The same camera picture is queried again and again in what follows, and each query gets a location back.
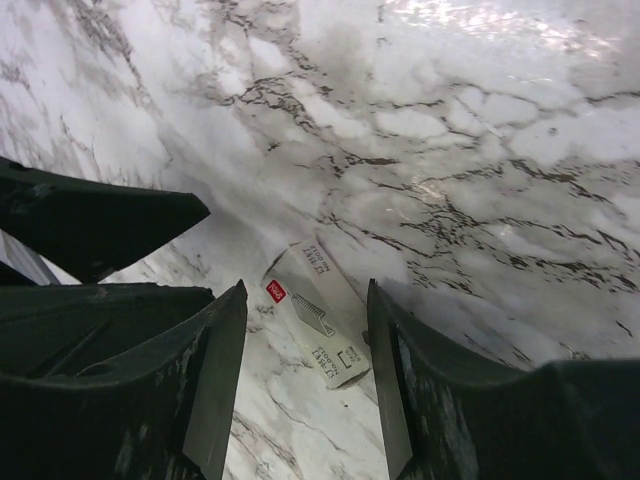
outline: gray marble veining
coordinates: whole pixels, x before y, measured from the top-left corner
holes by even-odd
[[[509,365],[637,354],[637,2],[0,11],[0,154],[212,210],[114,279],[252,285],[227,478],[386,476],[372,379],[326,391],[258,288],[310,234]]]

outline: small cardboard box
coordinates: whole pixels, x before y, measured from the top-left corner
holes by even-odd
[[[262,286],[276,316],[329,388],[369,370],[361,335],[366,308],[317,238],[289,247],[267,271]]]

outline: marble surface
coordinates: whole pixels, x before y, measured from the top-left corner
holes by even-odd
[[[640,3],[0,0],[0,154],[190,191],[113,277],[250,286],[227,479],[383,479],[371,376],[328,391],[257,287],[318,234],[520,368],[640,337]]]

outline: red label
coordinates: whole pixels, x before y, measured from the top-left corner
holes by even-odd
[[[280,303],[282,299],[287,296],[287,292],[285,292],[284,288],[275,280],[271,280],[271,283],[267,285],[267,292],[269,292],[269,295],[271,295],[271,298],[273,298],[273,301],[276,303]]]

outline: dark green plastic part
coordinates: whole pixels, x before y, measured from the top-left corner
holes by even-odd
[[[368,322],[392,480],[638,478],[640,362],[515,370],[426,326],[373,281]]]
[[[35,285],[34,281],[25,277],[4,262],[0,262],[0,287],[15,285]]]
[[[241,282],[0,289],[0,477],[221,478],[246,315]]]
[[[131,265],[207,215],[192,194],[89,182],[0,157],[0,230],[82,283]]]

